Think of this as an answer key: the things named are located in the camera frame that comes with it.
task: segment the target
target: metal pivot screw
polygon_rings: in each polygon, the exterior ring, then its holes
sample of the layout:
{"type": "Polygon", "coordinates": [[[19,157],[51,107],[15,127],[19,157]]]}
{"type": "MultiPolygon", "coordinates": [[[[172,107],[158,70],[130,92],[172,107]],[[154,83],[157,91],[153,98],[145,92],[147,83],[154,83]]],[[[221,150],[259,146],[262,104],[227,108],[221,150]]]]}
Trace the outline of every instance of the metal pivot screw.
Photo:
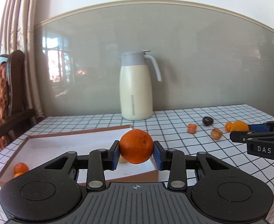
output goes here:
{"type": "Polygon", "coordinates": [[[185,186],[185,183],[183,181],[180,181],[180,180],[175,180],[175,181],[172,181],[170,183],[170,185],[173,187],[173,188],[182,188],[185,186]]]}
{"type": "Polygon", "coordinates": [[[88,185],[91,188],[99,188],[99,187],[103,186],[103,183],[101,181],[98,181],[98,180],[93,180],[93,181],[90,181],[88,185]]]}

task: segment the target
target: white tablecloth with black grid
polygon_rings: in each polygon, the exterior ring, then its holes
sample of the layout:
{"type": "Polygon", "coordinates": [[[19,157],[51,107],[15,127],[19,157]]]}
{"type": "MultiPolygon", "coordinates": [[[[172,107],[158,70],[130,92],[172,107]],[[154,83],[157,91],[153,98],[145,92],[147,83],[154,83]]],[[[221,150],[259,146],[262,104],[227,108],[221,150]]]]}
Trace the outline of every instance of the white tablecloth with black grid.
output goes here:
{"type": "MultiPolygon", "coordinates": [[[[198,151],[209,152],[264,181],[274,193],[274,161],[248,155],[246,145],[231,142],[229,133],[224,127],[227,122],[236,120],[258,124],[273,119],[272,116],[248,105],[156,111],[151,118],[142,121],[129,121],[122,118],[121,114],[48,117],[0,152],[0,170],[28,135],[131,124],[134,128],[147,131],[153,140],[159,141],[165,149],[175,148],[190,155],[195,155],[198,151]],[[214,118],[212,126],[203,125],[202,117],[205,116],[214,118]],[[187,133],[186,125],[189,123],[197,124],[196,134],[187,133]],[[215,127],[224,132],[219,140],[210,137],[210,132],[215,127]]],[[[168,171],[159,172],[159,181],[167,184],[168,176],[168,171]]],[[[187,170],[187,176],[188,185],[194,185],[196,183],[194,170],[187,170]]],[[[0,207],[0,223],[6,220],[0,207]]],[[[267,220],[270,223],[274,221],[274,203],[267,220]]]]}

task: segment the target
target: gray wall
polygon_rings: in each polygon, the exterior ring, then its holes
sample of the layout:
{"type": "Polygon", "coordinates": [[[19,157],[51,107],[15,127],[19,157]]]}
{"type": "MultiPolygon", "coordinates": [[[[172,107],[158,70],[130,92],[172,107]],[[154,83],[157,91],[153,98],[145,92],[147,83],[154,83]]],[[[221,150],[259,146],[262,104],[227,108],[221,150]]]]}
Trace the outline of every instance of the gray wall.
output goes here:
{"type": "Polygon", "coordinates": [[[154,110],[248,104],[274,115],[274,33],[245,19],[203,8],[134,4],[65,17],[35,30],[36,71],[47,116],[120,113],[122,52],[150,49],[154,110]],[[76,75],[48,80],[42,31],[67,37],[76,75]]]}

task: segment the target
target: beige curtain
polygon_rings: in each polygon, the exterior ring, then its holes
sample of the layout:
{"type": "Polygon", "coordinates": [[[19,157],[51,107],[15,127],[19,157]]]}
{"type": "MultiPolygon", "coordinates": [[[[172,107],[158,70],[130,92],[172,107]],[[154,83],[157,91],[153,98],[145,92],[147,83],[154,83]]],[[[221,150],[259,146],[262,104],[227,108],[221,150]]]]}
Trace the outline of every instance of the beige curtain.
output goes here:
{"type": "Polygon", "coordinates": [[[6,0],[0,27],[0,54],[20,49],[25,53],[25,81],[29,108],[37,121],[44,118],[37,86],[34,59],[36,0],[6,0]]]}

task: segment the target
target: orange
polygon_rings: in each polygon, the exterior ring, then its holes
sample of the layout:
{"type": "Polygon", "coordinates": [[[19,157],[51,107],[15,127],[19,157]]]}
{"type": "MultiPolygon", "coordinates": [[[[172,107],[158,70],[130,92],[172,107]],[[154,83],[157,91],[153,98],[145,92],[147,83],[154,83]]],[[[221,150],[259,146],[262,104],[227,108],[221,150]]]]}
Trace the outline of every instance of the orange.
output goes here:
{"type": "Polygon", "coordinates": [[[22,162],[17,163],[13,167],[14,174],[17,174],[17,173],[26,173],[28,171],[29,171],[29,167],[26,164],[22,163],[22,162]]]}
{"type": "Polygon", "coordinates": [[[132,164],[139,164],[151,157],[154,151],[154,142],[147,132],[133,129],[121,137],[119,150],[124,160],[132,164]]]}
{"type": "Polygon", "coordinates": [[[236,121],[232,124],[230,131],[249,131],[249,126],[243,121],[236,121]]]}
{"type": "Polygon", "coordinates": [[[230,131],[231,126],[232,126],[232,123],[231,123],[231,122],[227,122],[227,123],[225,124],[225,129],[226,129],[227,131],[230,131]]]}
{"type": "Polygon", "coordinates": [[[16,178],[17,176],[20,176],[23,173],[16,173],[13,178],[16,178]]]}

